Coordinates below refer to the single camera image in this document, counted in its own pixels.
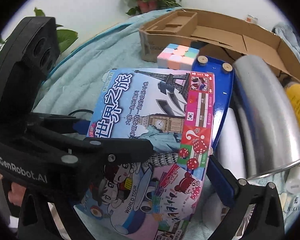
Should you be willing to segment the colourful board game box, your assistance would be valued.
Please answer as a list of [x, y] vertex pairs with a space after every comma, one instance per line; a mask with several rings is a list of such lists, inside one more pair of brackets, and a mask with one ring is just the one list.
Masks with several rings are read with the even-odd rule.
[[200, 197], [211, 146], [215, 76], [191, 70], [112, 69], [87, 132], [145, 139], [145, 161], [106, 164], [76, 212], [89, 231], [181, 239]]

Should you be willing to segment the silver metal cylinder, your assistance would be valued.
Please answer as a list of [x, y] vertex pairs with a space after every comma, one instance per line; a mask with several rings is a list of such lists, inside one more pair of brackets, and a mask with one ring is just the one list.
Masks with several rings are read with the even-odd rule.
[[300, 127], [275, 74], [255, 55], [240, 57], [233, 68], [247, 178], [266, 177], [300, 164]]

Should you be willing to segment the pastel puzzle cube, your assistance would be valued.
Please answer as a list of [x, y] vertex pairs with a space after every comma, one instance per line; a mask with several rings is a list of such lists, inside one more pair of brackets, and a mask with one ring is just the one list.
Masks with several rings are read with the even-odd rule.
[[173, 70], [192, 70], [199, 55], [199, 49], [170, 43], [158, 56], [159, 68]]

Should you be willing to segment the blue stapler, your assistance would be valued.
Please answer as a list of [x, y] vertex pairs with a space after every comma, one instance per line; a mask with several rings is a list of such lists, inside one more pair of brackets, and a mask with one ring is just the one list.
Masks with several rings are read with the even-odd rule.
[[194, 63], [194, 72], [212, 73], [215, 76], [215, 103], [213, 109], [212, 145], [217, 148], [222, 127], [230, 105], [234, 83], [234, 69], [230, 63], [209, 56], [199, 56]]

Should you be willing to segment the narrow cardboard insert tray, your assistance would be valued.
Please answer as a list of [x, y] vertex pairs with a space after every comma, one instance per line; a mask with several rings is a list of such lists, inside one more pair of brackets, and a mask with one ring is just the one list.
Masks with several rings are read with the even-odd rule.
[[196, 12], [175, 11], [146, 28], [149, 34], [190, 37], [198, 23]]

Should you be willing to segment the small white bottle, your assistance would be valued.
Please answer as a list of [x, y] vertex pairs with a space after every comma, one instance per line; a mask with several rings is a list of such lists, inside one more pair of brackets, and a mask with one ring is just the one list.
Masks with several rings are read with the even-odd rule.
[[300, 165], [290, 169], [286, 180], [286, 190], [291, 194], [300, 194]]

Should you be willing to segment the near green leafy plant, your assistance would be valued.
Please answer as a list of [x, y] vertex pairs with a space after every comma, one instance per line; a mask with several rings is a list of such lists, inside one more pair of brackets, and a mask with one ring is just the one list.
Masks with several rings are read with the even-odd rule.
[[[78, 32], [64, 29], [64, 26], [61, 24], [56, 24], [56, 33], [60, 54], [63, 54], [78, 39]], [[0, 37], [0, 52], [6, 42], [7, 39], [3, 40]]]

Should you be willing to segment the large shallow cardboard box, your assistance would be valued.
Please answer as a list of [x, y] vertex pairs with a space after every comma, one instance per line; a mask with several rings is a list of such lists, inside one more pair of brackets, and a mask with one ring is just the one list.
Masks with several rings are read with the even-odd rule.
[[[196, 12], [198, 23], [190, 37], [149, 34], [146, 28], [175, 11]], [[139, 29], [141, 57], [156, 62], [157, 56], [174, 43], [197, 48], [201, 55], [234, 63], [243, 55], [261, 57], [279, 80], [292, 77], [300, 82], [300, 62], [285, 41], [258, 25], [215, 12], [178, 9], [143, 24]]]

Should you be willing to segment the light blue puffer jacket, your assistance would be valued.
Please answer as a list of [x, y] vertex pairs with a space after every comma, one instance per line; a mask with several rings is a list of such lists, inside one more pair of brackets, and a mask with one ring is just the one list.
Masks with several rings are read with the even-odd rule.
[[273, 27], [272, 32], [281, 37], [291, 50], [300, 53], [300, 37], [292, 26], [279, 22]]

